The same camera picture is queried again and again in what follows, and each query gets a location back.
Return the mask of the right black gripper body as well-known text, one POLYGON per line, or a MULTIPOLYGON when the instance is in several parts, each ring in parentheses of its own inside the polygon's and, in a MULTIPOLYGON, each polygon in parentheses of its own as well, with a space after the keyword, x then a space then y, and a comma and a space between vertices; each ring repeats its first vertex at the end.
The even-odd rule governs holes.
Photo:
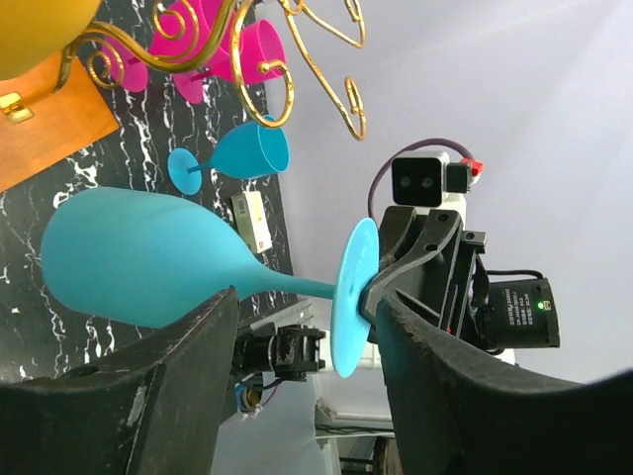
POLYGON ((455 337, 475 341, 474 314, 484 304, 488 280, 481 255, 487 234, 464 228, 459 212, 390 206, 379 226, 378 274, 360 299, 376 341, 377 306, 394 297, 414 315, 455 337))

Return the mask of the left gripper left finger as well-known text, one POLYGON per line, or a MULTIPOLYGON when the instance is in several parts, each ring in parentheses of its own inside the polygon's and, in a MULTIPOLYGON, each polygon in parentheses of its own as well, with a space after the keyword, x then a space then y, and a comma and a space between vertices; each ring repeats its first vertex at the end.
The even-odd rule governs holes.
POLYGON ((238 317, 229 288, 94 363, 3 384, 2 473, 210 473, 238 317))

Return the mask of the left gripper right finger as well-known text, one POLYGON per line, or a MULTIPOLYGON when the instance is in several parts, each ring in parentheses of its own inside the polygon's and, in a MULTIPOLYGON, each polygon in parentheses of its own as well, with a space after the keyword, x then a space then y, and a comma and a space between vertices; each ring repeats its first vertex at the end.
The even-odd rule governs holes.
POLYGON ((535 373, 392 298, 377 333, 406 474, 631 473, 631 371, 590 384, 535 373))

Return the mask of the blue wine glass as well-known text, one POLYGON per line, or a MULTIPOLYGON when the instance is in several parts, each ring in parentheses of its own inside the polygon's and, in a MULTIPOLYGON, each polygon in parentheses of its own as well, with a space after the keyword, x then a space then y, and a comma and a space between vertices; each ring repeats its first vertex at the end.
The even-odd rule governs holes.
POLYGON ((167 172, 179 192, 192 196, 201 190, 206 170, 249 180, 283 173, 290 161, 290 148, 281 128, 266 128, 249 121, 226 133, 205 162, 186 148, 174 148, 167 157, 167 172))
POLYGON ((46 287, 75 312, 132 326, 163 328, 217 292, 238 299, 281 291, 329 299, 333 369, 357 368, 370 332, 362 291, 379 269, 379 233, 359 221, 342 253, 335 283, 275 271, 214 212, 167 194, 98 187, 63 203, 45 227, 41 269, 46 287))

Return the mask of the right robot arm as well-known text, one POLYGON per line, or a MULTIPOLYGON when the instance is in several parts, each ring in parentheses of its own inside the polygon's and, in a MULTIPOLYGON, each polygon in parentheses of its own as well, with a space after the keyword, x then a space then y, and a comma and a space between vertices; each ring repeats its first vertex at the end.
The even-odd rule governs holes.
POLYGON ((376 342, 378 304, 393 297, 432 326, 498 355, 560 345, 552 287, 539 271, 490 270, 487 236, 465 228, 459 212, 389 207, 379 226, 378 274, 359 310, 376 342))

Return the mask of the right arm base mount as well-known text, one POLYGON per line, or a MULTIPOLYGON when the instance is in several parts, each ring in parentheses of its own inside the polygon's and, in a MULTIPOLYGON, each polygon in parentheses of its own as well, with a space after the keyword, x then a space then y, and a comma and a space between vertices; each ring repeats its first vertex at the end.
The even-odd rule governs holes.
POLYGON ((300 324, 240 330, 230 370, 236 411, 255 416, 282 383, 303 383, 310 374, 332 371, 330 343, 330 332, 300 324))

